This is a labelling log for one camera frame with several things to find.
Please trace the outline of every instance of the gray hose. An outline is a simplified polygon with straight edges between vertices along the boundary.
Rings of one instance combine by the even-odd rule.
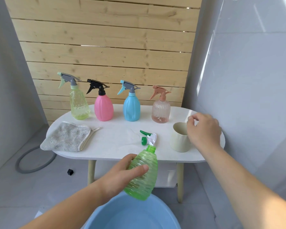
[[[38,148],[40,148],[40,145],[39,145],[39,146],[36,146],[36,147],[34,147],[34,148],[30,149],[30,150],[27,150],[24,154],[22,154],[22,155],[20,156],[20,158],[18,158],[18,160],[16,161],[16,164],[15,164],[15,168],[16,168],[16,171],[17,171],[17,172],[19,172],[19,173],[34,173],[34,172],[36,172],[36,171],[38,171],[38,170],[43,169],[44,167],[46,167],[47,165],[49,165],[51,162],[53,162],[53,160],[54,160],[55,157],[56,157],[56,153],[53,154],[53,156],[51,157],[51,159],[50,159],[46,164],[44,164],[44,165],[42,165],[42,166],[39,166],[39,167],[36,168],[36,169],[31,169],[31,170],[23,170],[23,169],[21,169],[21,168],[19,167],[20,161],[21,161],[28,153],[30,153],[30,152],[34,151],[35,149],[38,149]]]

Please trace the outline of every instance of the gray towel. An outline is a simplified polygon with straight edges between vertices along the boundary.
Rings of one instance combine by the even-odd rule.
[[[77,152],[83,150],[89,137],[98,128],[63,121],[40,145],[42,150]]]

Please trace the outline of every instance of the wooden plank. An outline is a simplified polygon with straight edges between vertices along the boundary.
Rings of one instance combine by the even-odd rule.
[[[200,8],[201,6],[201,0],[108,0],[108,1],[121,1],[121,2],[131,2],[131,3],[192,7],[192,8]]]
[[[191,53],[21,42],[27,61],[187,71]]]
[[[69,112],[69,110],[44,108],[44,114],[46,115],[48,121],[55,121],[67,112]]]
[[[195,33],[13,19],[19,41],[191,52]]]
[[[27,62],[33,79],[60,80],[57,72],[72,74],[79,79],[120,83],[127,80],[136,85],[185,87],[187,71],[89,66],[61,63]]]
[[[5,0],[11,18],[195,32],[199,9],[99,0]]]
[[[60,81],[57,80],[37,80],[34,79],[34,84],[39,95],[53,95],[53,96],[69,96],[70,94],[70,84],[66,83],[60,89]],[[110,88],[106,88],[106,94],[111,99],[125,99],[128,96],[128,91],[122,92],[117,95],[120,91],[122,84],[108,84]],[[90,85],[87,82],[78,82],[79,88],[86,93]],[[136,91],[136,96],[139,100],[149,100],[153,95],[154,89],[152,86],[142,86],[138,85],[141,89]],[[172,102],[182,102],[184,88],[177,87],[166,87],[166,89],[172,93],[167,95],[167,100]],[[99,95],[98,90],[92,90],[87,97],[97,97]]]
[[[43,108],[48,109],[64,109],[71,110],[69,96],[47,96],[39,95],[41,105]],[[86,97],[87,103],[94,104],[96,98]],[[113,104],[123,104],[125,100],[122,99],[111,99]],[[140,100],[141,105],[153,105],[154,101],[152,100]],[[171,106],[181,107],[180,102],[171,102]]]

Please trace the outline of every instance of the hand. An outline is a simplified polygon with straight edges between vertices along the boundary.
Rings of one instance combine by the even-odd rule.
[[[119,194],[131,180],[142,176],[148,171],[148,165],[140,165],[136,168],[127,170],[131,161],[136,156],[136,154],[126,155],[121,161],[115,164],[108,173],[91,184],[97,184],[99,186],[102,196],[102,204],[105,204],[112,197]]]
[[[187,135],[200,152],[220,147],[221,127],[209,114],[196,113],[187,120]]]

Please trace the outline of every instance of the white oval table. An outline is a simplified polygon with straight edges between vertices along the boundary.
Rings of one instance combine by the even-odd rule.
[[[72,159],[85,159],[88,161],[88,184],[94,181],[95,164],[97,160],[120,160],[130,153],[138,154],[146,146],[141,145],[141,137],[144,136],[140,130],[156,133],[157,140],[156,155],[159,164],[161,162],[174,163],[177,166],[177,195],[178,201],[182,202],[183,197],[183,170],[184,163],[204,162],[205,159],[194,146],[185,153],[178,153],[170,147],[170,136],[173,124],[176,122],[187,122],[187,118],[196,113],[195,111],[171,107],[169,121],[159,124],[151,119],[152,106],[141,106],[141,117],[138,121],[130,122],[124,119],[123,105],[114,104],[114,117],[109,121],[99,121],[94,114],[94,105],[89,106],[91,116],[79,121],[68,112],[58,118],[49,127],[47,136],[52,133],[58,125],[63,122],[72,122],[78,125],[86,125],[90,128],[101,129],[96,131],[89,138],[84,150],[80,152],[54,151],[56,154]],[[221,133],[221,146],[225,146],[225,137]]]

